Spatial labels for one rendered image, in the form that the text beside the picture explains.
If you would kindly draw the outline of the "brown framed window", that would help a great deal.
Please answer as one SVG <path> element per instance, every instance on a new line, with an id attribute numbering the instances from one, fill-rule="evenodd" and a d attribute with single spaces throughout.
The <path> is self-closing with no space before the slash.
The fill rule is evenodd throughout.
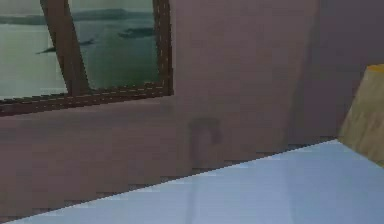
<path id="1" fill-rule="evenodd" d="M 170 0 L 0 0 L 0 117 L 172 93 Z"/>

